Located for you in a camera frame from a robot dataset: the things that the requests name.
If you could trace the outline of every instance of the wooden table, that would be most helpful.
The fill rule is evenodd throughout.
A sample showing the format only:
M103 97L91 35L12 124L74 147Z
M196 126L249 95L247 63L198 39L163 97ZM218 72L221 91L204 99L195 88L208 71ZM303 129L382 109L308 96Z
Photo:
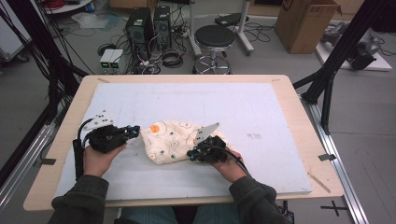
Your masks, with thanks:
M50 210L67 152L72 146L78 127L90 105L95 88L99 83L271 83L279 105L289 125L303 166L308 173L312 192L304 194L279 195L279 200L339 197L343 187L329 161L321 161L318 156L325 154L322 144L306 115L288 77L281 75L238 75L238 76L89 76L81 82L78 92L70 105L59 132L57 133L47 158L56 159L54 165L43 165L24 202L28 211ZM230 198L188 198L174 200L107 202L106 206L134 206L153 204L198 204L224 203Z

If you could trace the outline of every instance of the stool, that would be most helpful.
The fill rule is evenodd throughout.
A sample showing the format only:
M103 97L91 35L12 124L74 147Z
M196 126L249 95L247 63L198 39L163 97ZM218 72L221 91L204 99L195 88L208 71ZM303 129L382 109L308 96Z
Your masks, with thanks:
M221 51L226 57L224 50L235 42L233 31L220 25L207 25L195 32L195 42L200 48L209 50L210 56L203 56L195 62L192 68L194 74L231 74L230 64L223 57L217 56L216 52Z

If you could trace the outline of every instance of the white cloth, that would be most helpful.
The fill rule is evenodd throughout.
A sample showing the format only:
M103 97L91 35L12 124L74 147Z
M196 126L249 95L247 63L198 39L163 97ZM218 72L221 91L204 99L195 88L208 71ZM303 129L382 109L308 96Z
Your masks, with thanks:
M189 158L186 153L194 147L193 140L197 130L202 127L188 122L160 120L141 130L140 134L148 157L157 164L166 164ZM227 143L220 132L214 132L213 135Z

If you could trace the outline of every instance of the black stool seat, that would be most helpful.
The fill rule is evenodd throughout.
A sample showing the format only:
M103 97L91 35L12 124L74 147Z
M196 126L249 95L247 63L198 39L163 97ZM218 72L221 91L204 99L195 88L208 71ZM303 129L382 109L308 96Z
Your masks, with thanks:
M195 40L209 48L226 48L235 41L235 34L220 25L207 25L195 32Z

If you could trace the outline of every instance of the black tape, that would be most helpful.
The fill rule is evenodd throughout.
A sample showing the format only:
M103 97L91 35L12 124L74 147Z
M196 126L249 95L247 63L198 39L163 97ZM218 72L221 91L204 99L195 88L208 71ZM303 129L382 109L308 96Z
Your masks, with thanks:
M340 216L340 214L338 213L338 210L344 210L344 211L347 211L347 210L348 210L347 207L338 207L338 206L335 206L335 202L334 202L334 201L332 201L332 206L321 206L320 208L321 208L321 209L333 209L334 212L335 212L335 214L336 214L338 217Z
M43 165L53 165L55 162L55 159L43 159L40 163Z
M318 156L318 157L319 157L319 159L320 159L321 161L326 161L326 160L332 161L332 160L337 159L333 154L331 154L331 155L329 155L329 154L323 154L323 155Z

